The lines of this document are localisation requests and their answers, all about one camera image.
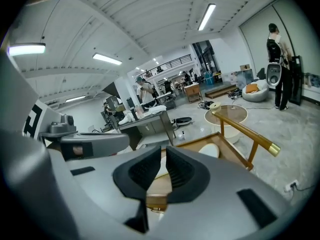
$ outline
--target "coffee table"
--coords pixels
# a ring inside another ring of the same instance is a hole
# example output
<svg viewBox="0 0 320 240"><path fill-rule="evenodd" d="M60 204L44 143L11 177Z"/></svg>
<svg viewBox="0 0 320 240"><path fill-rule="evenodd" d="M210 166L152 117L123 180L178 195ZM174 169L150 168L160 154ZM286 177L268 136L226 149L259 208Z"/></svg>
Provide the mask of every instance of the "coffee table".
<svg viewBox="0 0 320 240"><path fill-rule="evenodd" d="M248 111L240 105L221 105L219 114L240 124L244 123L248 118ZM204 119L211 125L213 133L221 133L220 119L214 116L210 110L204 114ZM236 143L239 140L240 131L224 123L224 137L232 144Z"/></svg>

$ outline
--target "orange pillow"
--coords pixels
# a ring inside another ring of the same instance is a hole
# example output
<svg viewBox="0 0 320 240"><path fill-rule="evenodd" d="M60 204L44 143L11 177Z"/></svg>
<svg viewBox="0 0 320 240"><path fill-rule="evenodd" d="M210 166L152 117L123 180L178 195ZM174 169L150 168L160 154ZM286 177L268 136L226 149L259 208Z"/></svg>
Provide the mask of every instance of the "orange pillow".
<svg viewBox="0 0 320 240"><path fill-rule="evenodd" d="M259 91L259 88L258 88L258 85L256 83L250 83L248 84L246 87L245 87L245 93L246 94L249 94L249 93L252 93L252 92L257 92Z"/></svg>

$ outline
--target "ceiling light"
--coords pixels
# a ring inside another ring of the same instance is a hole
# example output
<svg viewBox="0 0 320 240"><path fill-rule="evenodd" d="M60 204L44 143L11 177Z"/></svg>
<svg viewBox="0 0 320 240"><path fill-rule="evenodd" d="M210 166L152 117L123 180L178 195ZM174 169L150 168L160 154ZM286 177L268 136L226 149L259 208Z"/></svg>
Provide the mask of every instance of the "ceiling light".
<svg viewBox="0 0 320 240"><path fill-rule="evenodd" d="M113 58L110 58L110 57L107 57L107 56L104 56L104 55L101 55L98 53L95 53L92 58L94 58L96 60L104 61L104 62L113 63L116 65L122 64L122 61L120 61L120 60L116 60L116 59L113 59Z"/></svg>
<svg viewBox="0 0 320 240"><path fill-rule="evenodd" d="M214 12L214 9L216 8L216 5L213 3L210 3L205 11L204 17L201 20L200 26L198 28L199 31L203 30L211 16L211 14Z"/></svg>
<svg viewBox="0 0 320 240"><path fill-rule="evenodd" d="M86 95L80 96L80 97L75 97L75 98L70 98L70 99L67 99L65 102L73 102L73 101L76 101L76 100L83 99L85 97L86 97Z"/></svg>
<svg viewBox="0 0 320 240"><path fill-rule="evenodd" d="M20 43L9 47L9 55L17 56L24 54L43 54L46 49L45 43Z"/></svg>

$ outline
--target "black backpack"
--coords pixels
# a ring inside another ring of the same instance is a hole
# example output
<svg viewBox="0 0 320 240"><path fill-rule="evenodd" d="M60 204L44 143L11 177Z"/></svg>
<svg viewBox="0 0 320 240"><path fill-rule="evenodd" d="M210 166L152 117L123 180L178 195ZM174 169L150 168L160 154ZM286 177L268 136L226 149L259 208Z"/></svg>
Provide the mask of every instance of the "black backpack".
<svg viewBox="0 0 320 240"><path fill-rule="evenodd" d="M280 63L282 52L279 44L275 40L268 38L266 48L269 51L269 62Z"/></svg>

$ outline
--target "gray desk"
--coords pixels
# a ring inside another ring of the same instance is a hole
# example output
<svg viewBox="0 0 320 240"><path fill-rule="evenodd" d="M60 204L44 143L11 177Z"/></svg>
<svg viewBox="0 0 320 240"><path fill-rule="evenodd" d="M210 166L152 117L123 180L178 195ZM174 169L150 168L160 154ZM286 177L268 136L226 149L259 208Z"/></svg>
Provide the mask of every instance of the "gray desk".
<svg viewBox="0 0 320 240"><path fill-rule="evenodd" d="M167 111L151 114L135 122L128 122L119 126L123 134L128 134L130 147L136 150L143 144L150 144L169 140L173 146L176 137Z"/></svg>

